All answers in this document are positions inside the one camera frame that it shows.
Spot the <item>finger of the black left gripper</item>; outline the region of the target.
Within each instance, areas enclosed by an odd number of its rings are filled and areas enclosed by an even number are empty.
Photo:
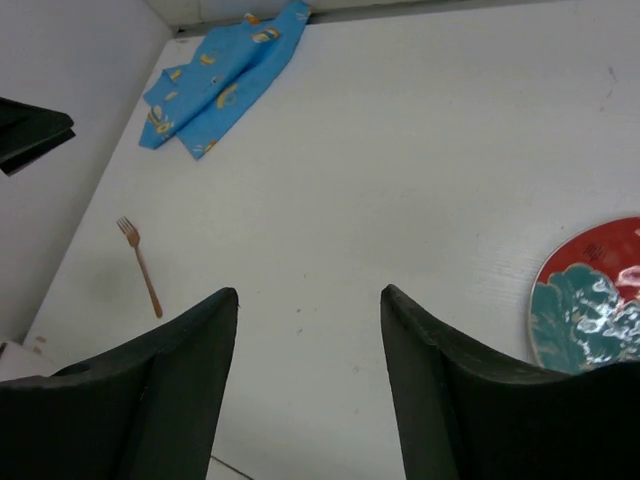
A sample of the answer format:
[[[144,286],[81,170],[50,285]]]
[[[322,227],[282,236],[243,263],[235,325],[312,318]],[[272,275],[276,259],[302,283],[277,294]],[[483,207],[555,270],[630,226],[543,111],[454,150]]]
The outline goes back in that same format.
[[[1,99],[1,171],[11,176],[71,140],[74,121],[62,112]]]

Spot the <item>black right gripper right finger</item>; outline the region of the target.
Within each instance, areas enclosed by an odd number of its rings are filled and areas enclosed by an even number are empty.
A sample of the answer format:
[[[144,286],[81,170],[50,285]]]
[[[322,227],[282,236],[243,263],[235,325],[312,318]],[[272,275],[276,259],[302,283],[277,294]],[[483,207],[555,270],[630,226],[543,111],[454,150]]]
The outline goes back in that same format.
[[[396,286],[381,333],[409,479],[635,479],[639,366],[579,375],[496,351]]]

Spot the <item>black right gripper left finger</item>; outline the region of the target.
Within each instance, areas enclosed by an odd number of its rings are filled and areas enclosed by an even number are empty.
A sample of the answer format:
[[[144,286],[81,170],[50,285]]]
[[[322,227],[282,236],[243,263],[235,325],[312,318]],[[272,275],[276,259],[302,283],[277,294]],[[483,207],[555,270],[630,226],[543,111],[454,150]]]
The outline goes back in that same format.
[[[237,323],[223,288],[51,376],[2,382],[2,478],[205,478]]]

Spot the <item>blue space-print cloth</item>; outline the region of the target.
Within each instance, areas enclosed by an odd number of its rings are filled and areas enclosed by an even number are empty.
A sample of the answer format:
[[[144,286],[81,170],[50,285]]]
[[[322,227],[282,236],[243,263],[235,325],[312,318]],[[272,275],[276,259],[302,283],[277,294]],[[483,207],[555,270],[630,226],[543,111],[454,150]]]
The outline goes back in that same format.
[[[194,159],[204,156],[287,66],[310,15],[292,1],[269,21],[248,13],[209,31],[189,63],[163,70],[144,94],[139,145],[155,150],[176,137]]]

